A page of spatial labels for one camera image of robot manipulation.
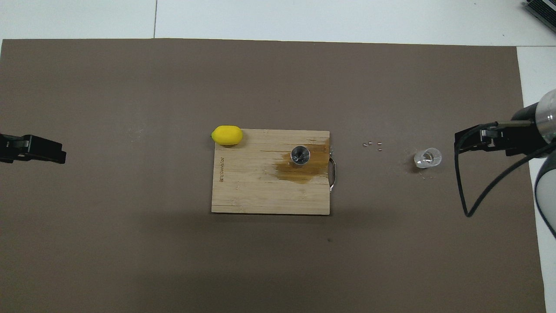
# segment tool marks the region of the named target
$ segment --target metal handle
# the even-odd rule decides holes
[[[332,152],[330,153],[330,159],[328,162],[332,162],[332,169],[334,170],[334,179],[332,180],[332,184],[330,185],[330,192],[332,192],[332,188],[334,188],[334,184],[336,183],[336,162],[332,158]]]

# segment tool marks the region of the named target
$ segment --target lemon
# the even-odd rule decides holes
[[[210,135],[214,142],[219,145],[236,145],[243,138],[243,132],[237,126],[218,126]]]

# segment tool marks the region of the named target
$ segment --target glass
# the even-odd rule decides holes
[[[442,153],[436,148],[417,151],[413,157],[413,161],[415,161],[415,165],[418,168],[435,167],[442,161]]]

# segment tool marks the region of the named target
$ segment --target wet stain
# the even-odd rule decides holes
[[[309,162],[304,165],[297,165],[290,159],[290,151],[283,153],[282,160],[277,161],[273,166],[276,169],[274,173],[276,178],[306,184],[317,176],[328,177],[330,140],[320,145],[308,144],[304,146],[311,153]]]

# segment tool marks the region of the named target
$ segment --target cutting board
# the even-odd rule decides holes
[[[242,131],[239,144],[215,145],[212,212],[330,214],[329,131]],[[304,165],[290,159],[299,145],[310,152]]]

